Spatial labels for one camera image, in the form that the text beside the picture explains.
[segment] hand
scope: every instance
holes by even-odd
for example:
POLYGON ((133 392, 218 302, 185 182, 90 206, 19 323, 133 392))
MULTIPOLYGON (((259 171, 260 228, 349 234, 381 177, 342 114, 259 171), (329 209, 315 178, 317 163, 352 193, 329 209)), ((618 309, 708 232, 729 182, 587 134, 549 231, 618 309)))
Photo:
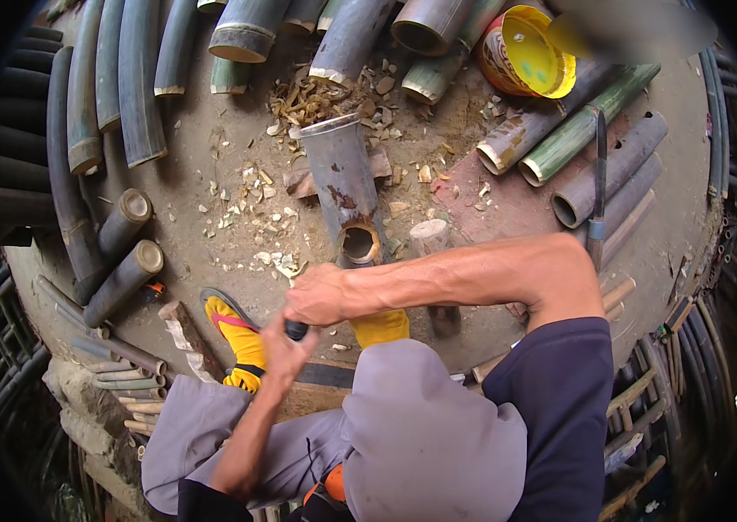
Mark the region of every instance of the hand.
POLYGON ((288 290, 287 319, 320 327, 349 319, 345 273, 333 263, 309 267, 288 290))
POLYGON ((284 310, 276 312, 261 332, 261 340, 268 361, 264 382, 276 382, 287 391, 319 345, 319 330, 310 328, 301 341, 294 341, 284 333, 284 320, 284 310))

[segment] flip-flop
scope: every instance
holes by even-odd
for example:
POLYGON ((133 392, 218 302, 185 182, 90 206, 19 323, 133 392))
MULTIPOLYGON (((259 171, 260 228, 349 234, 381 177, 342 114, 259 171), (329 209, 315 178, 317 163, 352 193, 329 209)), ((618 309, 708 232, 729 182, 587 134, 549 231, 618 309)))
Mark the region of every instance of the flip-flop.
POLYGON ((229 308, 232 308, 232 311, 238 314, 238 318, 230 318, 228 316, 222 316, 218 313, 211 314, 211 321, 212 324, 215 325, 215 328, 217 328, 217 331, 221 331, 221 328, 219 326, 219 323, 224 322, 227 324, 231 324, 237 327, 244 327, 249 328, 250 330, 255 331, 256 333, 261 332, 261 328, 258 324, 255 323, 250 317, 247 315, 247 313, 244 311, 243 308, 241 308, 241 305, 239 305, 234 299, 230 298, 228 294, 224 291, 218 290, 217 288, 211 288, 207 287, 201 290, 201 305, 203 307, 206 306, 207 301, 209 298, 218 298, 221 301, 224 301, 228 304, 229 308))

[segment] yellow plastic container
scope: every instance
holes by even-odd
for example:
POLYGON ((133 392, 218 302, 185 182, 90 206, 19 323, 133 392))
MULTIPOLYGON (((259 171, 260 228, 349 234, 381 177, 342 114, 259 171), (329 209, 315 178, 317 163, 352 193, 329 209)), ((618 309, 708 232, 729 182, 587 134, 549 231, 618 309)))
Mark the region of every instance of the yellow plastic container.
POLYGON ((546 36, 551 18, 531 6, 514 6, 485 31, 476 55, 485 77, 507 94, 562 98, 575 84, 575 57, 546 36))

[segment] tool handle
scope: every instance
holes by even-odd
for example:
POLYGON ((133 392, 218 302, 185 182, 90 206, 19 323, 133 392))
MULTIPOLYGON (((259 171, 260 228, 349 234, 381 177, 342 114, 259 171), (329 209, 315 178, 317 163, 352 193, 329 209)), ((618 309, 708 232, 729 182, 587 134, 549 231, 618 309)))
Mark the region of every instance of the tool handle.
POLYGON ((308 325, 303 322, 285 321, 284 333, 294 341, 300 341, 308 333, 308 325))

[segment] dirt floor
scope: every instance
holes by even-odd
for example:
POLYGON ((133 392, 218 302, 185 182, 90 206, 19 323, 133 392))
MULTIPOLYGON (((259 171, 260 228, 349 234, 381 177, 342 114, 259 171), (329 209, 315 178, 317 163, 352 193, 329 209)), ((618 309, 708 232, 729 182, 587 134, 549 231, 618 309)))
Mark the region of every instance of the dirt floor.
MULTIPOLYGON (((161 23, 170 5, 170 0, 162 1, 161 23)), ((55 25, 65 31, 65 44, 74 41, 80 16, 80 11, 67 13, 55 25)), ((266 132, 276 123, 266 106, 270 90, 276 80, 291 80, 297 70, 294 64, 310 61, 318 38, 279 35, 270 59, 253 69, 251 87, 244 95, 213 95, 209 87, 212 57, 207 47, 214 23, 215 18, 207 15, 199 20, 186 93, 179 99, 160 103, 168 156, 129 171, 124 161, 121 133, 106 134, 105 169, 87 176, 84 185, 98 222, 103 222, 112 208, 101 198, 116 201, 131 187, 142 189, 151 197, 155 216, 141 235, 156 241, 165 253, 165 269, 159 279, 168 287, 166 300, 177 299, 186 304, 202 336, 211 344, 221 363, 230 368, 234 362, 231 350, 199 307, 200 288, 212 286, 228 291, 263 325, 282 305, 288 279, 277 273, 272 265, 264 266, 253 256, 259 251, 291 253, 299 264, 307 261, 313 265, 329 261, 332 246, 318 204, 295 201, 284 190, 281 176, 288 168, 292 152, 287 143, 279 147, 277 139, 266 132), (263 214, 252 214, 248 208, 241 215, 233 216, 232 225, 218 229, 217 224, 228 208, 241 203, 239 190, 243 181, 239 170, 250 161, 270 174, 275 181, 276 195, 262 202, 263 214), (212 191, 217 195, 210 191, 211 181, 217 184, 217 190, 212 191), (219 197, 224 189, 228 201, 219 197), (199 205, 207 211, 199 211, 199 205), (285 207, 298 215, 289 216, 285 207), (280 221, 271 221, 273 214, 280 214, 280 221), (275 225, 276 235, 262 232, 268 220, 275 225)), ((419 114, 421 106, 407 99, 399 89, 400 80, 414 55, 392 48, 390 38, 381 38, 379 47, 369 66, 379 73, 386 57, 398 67, 393 75, 397 82, 391 99, 384 101, 374 94, 374 100, 393 109, 394 126, 403 133, 398 140, 382 141, 380 146, 387 152, 392 165, 409 171, 400 185, 380 184, 379 199, 384 218, 390 218, 389 202, 410 203, 410 207, 391 219, 387 226, 389 237, 404 242, 399 252, 403 258, 408 258, 409 228, 427 219, 429 209, 435 209, 436 215, 447 210, 434 201, 429 184, 417 182, 415 166, 410 162, 430 164, 441 172, 447 171, 452 164, 465 158, 477 141, 505 116, 482 118, 479 110, 486 107, 497 91, 484 79, 475 63, 471 63, 445 98, 432 108, 434 116, 426 120, 419 114), (457 154, 446 155, 447 165, 440 160, 441 151, 445 150, 443 143, 457 151, 457 154)), ((517 106, 520 101, 502 95, 499 106, 509 113, 511 106, 517 106)), ((353 100, 351 105, 342 104, 345 109, 355 105, 353 100)), ((653 187, 657 203, 633 240, 601 275, 607 289, 625 277, 633 277, 637 282, 635 294, 626 300, 624 314, 612 325, 618 364, 626 360, 635 340, 654 330, 666 318, 674 280, 670 266, 677 268, 688 251, 695 255, 694 267, 702 262, 714 226, 714 219, 708 217, 706 201, 708 107, 698 57, 663 64, 661 73, 646 92, 626 109, 623 122, 616 124, 625 129, 628 122, 634 123, 646 110, 661 112, 669 127, 667 137, 657 149, 664 164, 664 172, 653 187)), ((481 216, 484 223, 492 221, 492 226, 486 227, 490 235, 560 230, 545 188, 531 189, 516 172, 499 179, 490 174, 482 175, 489 176, 487 180, 494 186, 503 187, 501 191, 494 189, 494 193, 499 192, 497 203, 501 211, 488 211, 481 216), (516 187, 516 190, 505 190, 505 187, 516 187), (509 209, 528 198, 535 206, 533 214, 527 214, 524 221, 516 221, 509 209), (523 224, 529 215, 535 220, 533 226, 523 224)), ((255 202, 254 195, 247 196, 247 204, 255 202)), ((451 221, 454 216, 450 210, 451 221)), ((469 242, 470 236, 463 232, 458 226, 454 229, 456 245, 469 242)), ((6 251, 20 297, 41 338, 58 357, 88 361, 69 350, 74 329, 54 313, 50 298, 32 283, 34 277, 42 273, 70 293, 74 278, 60 237, 55 233, 40 235, 32 248, 8 247, 6 251)), ((164 358, 171 370, 191 373, 186 359, 175 349, 171 335, 165 331, 164 321, 157 317, 161 306, 160 302, 144 305, 134 298, 111 318, 111 322, 120 337, 164 358)), ((425 310, 409 310, 412 336, 432 346, 451 372, 467 371, 506 352, 523 334, 520 324, 502 306, 464 308, 462 314, 464 330, 461 335, 439 341, 429 333, 425 310)), ((357 360, 357 343, 347 324, 329 328, 328 333, 330 335, 322 337, 317 357, 357 360), (334 343, 351 349, 334 351, 331 348, 334 343)))

